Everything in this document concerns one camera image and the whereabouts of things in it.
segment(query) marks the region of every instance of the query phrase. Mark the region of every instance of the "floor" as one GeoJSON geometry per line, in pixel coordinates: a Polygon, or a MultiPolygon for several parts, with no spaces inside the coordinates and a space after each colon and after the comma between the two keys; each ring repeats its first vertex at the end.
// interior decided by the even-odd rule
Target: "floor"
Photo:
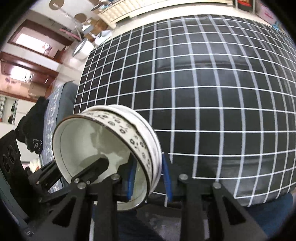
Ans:
{"type": "MultiPolygon", "coordinates": [[[[122,33],[130,31],[134,28],[149,24],[155,21],[164,20],[168,18],[180,17],[185,15],[200,15],[200,14],[223,14],[234,17],[241,17],[254,20],[260,23],[266,23],[257,15],[235,9],[233,6],[219,5],[219,4],[183,4],[171,6],[163,9],[154,10],[132,19],[126,18],[117,23],[116,28],[113,30],[112,37],[116,37],[122,33]]],[[[78,43],[74,42],[66,51],[63,64],[59,66],[59,74],[57,76],[55,87],[62,83],[73,80],[74,83],[79,85],[83,69],[85,67],[85,60],[77,60],[72,58],[72,53],[77,47],[78,43]]]]}

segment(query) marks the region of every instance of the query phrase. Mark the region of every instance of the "screw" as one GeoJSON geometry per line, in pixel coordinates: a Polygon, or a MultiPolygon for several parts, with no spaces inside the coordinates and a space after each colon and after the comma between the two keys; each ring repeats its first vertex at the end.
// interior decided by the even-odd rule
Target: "screw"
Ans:
{"type": "Polygon", "coordinates": [[[221,184],[219,182],[214,182],[213,183],[213,188],[220,189],[221,188],[221,184]]]}
{"type": "Polygon", "coordinates": [[[111,175],[111,179],[112,179],[113,181],[117,181],[117,180],[120,179],[120,175],[117,174],[117,173],[114,173],[114,174],[111,175]]]}
{"type": "Polygon", "coordinates": [[[179,175],[179,179],[182,181],[186,181],[188,179],[188,176],[186,174],[182,173],[179,175]]]}
{"type": "Polygon", "coordinates": [[[77,187],[78,187],[80,190],[83,190],[84,188],[86,188],[86,184],[85,184],[85,183],[78,183],[78,184],[77,184],[77,187]]]}

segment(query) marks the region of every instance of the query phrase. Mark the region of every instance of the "blue jeans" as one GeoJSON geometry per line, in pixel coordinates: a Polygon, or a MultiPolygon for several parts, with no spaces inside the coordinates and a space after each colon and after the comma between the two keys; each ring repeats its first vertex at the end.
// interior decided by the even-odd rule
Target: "blue jeans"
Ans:
{"type": "MultiPolygon", "coordinates": [[[[291,193],[269,203],[254,205],[246,210],[259,226],[272,237],[292,211],[291,193]]],[[[164,241],[154,230],[148,228],[136,217],[136,211],[118,214],[119,241],[164,241]]]]}

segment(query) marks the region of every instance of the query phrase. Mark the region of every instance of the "black speaker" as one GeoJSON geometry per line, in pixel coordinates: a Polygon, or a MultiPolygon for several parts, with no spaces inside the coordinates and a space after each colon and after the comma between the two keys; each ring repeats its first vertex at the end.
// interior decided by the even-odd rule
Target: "black speaker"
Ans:
{"type": "Polygon", "coordinates": [[[20,161],[20,151],[12,130],[0,139],[0,170],[10,186],[10,192],[24,210],[30,215],[33,200],[36,199],[32,186],[20,161]]]}

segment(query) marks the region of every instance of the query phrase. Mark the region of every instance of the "black and white grid tablecloth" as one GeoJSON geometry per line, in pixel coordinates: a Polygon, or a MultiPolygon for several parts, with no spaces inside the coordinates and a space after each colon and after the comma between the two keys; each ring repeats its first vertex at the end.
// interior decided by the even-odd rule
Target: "black and white grid tablecloth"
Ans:
{"type": "MultiPolygon", "coordinates": [[[[183,173],[242,205],[295,188],[296,50],[281,32],[199,15],[147,24],[91,52],[75,113],[122,104],[155,129],[183,173]]],[[[167,204],[162,180],[155,202],[167,204]]]]}

